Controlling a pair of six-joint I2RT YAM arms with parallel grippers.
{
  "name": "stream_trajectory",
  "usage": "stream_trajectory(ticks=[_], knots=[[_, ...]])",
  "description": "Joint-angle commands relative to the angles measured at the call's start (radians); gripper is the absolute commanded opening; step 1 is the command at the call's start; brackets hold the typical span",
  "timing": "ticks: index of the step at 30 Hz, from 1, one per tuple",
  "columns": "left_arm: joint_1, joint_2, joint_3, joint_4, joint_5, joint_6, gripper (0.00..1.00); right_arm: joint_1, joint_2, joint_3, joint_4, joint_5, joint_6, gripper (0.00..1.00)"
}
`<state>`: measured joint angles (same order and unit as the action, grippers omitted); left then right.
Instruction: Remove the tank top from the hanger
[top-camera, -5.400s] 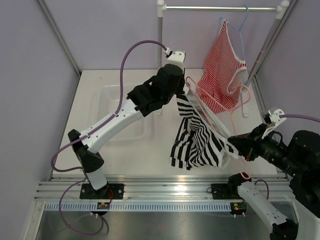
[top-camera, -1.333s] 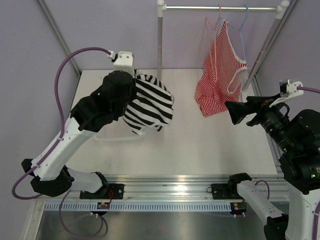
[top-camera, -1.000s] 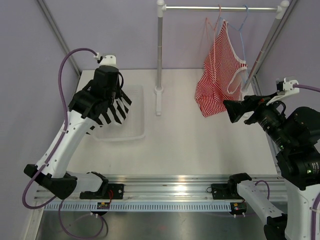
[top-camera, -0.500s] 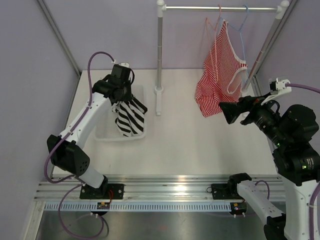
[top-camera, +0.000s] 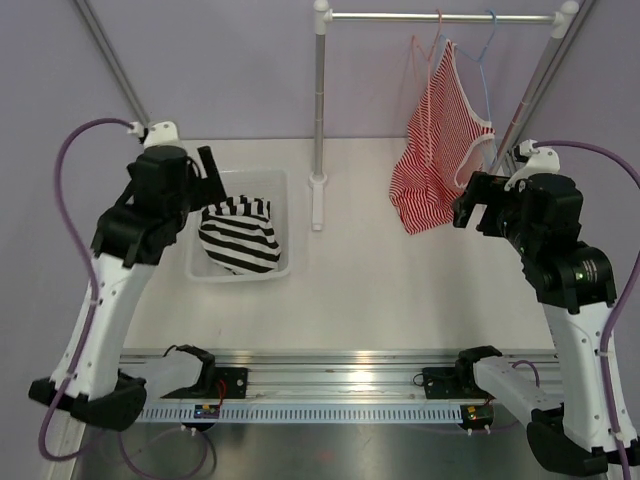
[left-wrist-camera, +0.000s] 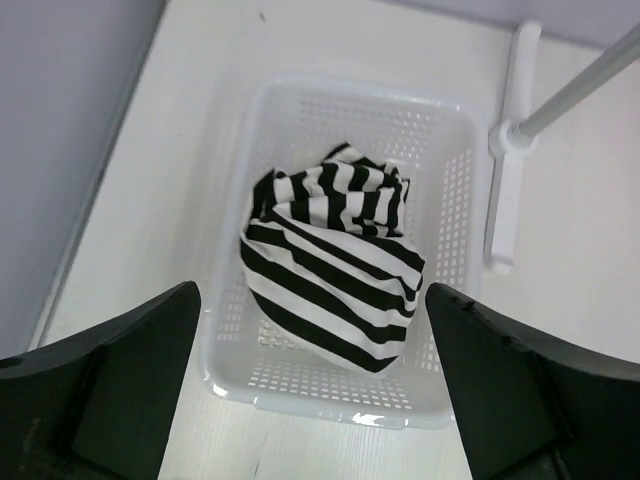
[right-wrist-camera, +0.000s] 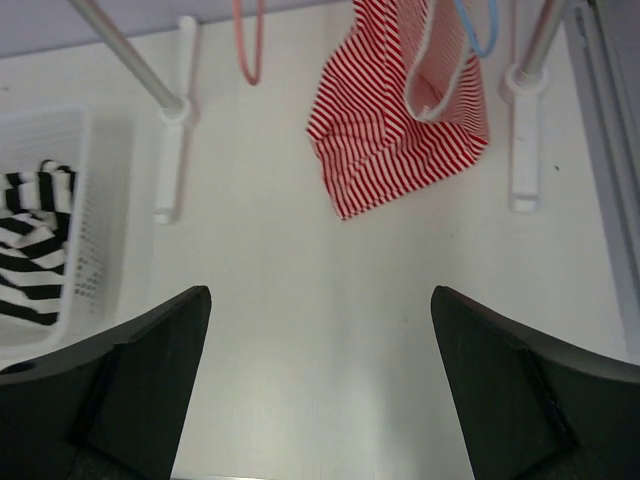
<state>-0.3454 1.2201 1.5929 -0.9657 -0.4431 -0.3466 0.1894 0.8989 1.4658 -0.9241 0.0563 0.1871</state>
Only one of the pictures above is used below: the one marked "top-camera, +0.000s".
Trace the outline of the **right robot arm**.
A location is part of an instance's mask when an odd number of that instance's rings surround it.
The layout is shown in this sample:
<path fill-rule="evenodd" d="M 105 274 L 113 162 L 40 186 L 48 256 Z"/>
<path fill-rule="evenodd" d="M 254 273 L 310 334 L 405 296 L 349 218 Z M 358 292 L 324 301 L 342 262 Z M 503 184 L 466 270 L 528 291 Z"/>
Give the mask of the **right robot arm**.
<path fill-rule="evenodd" d="M 580 241 L 583 195 L 568 177 L 538 173 L 519 180 L 476 172 L 455 200 L 453 224 L 506 239 L 542 305 L 558 355 L 564 398 L 557 401 L 525 381 L 496 350 L 454 371 L 466 396 L 484 391 L 526 429 L 529 447 L 547 471 L 575 477 L 639 464 L 639 436 L 624 410 L 614 352 L 601 346 L 620 305 L 608 257 Z"/>

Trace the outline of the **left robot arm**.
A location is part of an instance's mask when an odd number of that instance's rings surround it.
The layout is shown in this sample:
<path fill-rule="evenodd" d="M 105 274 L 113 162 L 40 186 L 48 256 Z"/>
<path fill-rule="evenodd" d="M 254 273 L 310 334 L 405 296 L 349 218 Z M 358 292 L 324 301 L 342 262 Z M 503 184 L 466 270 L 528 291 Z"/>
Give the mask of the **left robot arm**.
<path fill-rule="evenodd" d="M 130 181 L 100 216 L 84 254 L 89 284 L 71 339 L 54 372 L 32 382 L 30 399 L 122 432 L 148 400 L 184 392 L 203 398 L 214 390 L 214 355 L 191 345 L 174 348 L 139 374 L 119 367 L 137 304 L 164 250 L 190 213 L 226 198 L 210 147 L 197 152 L 195 163 L 181 147 L 152 146 L 128 165 Z"/>

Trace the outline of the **black white striped tank top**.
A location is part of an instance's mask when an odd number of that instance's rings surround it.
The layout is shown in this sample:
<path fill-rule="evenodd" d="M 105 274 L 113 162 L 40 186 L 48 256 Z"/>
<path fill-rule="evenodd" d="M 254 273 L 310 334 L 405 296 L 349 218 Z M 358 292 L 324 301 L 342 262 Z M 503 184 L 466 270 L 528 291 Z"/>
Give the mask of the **black white striped tank top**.
<path fill-rule="evenodd" d="M 269 200 L 246 195 L 206 206 L 198 225 L 204 252 L 233 275 L 276 271 L 282 249 L 271 213 Z"/>

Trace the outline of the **pink wire hanger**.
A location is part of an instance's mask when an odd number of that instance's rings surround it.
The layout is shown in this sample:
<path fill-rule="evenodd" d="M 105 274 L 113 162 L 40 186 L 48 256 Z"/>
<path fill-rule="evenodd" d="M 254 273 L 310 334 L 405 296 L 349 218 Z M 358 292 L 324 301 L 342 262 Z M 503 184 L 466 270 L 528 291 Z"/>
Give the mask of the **pink wire hanger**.
<path fill-rule="evenodd" d="M 431 134 L 431 121 L 432 121 L 432 110 L 431 110 L 431 80 L 434 72 L 434 61 L 435 61 L 435 52 L 439 41 L 439 36 L 442 30 L 443 24 L 443 15 L 440 9 L 436 10 L 438 16 L 438 27 L 429 49 L 428 53 L 425 53 L 422 48 L 420 42 L 418 41 L 416 36 L 412 37 L 412 47 L 417 48 L 418 51 L 422 54 L 424 60 L 427 62 L 427 72 L 425 77 L 425 89 L 424 95 L 426 96 L 426 108 L 422 108 L 422 103 L 419 103 L 420 110 L 420 133 L 424 137 L 424 154 L 425 161 L 428 162 L 432 158 L 432 148 L 433 148 L 433 140 Z"/>

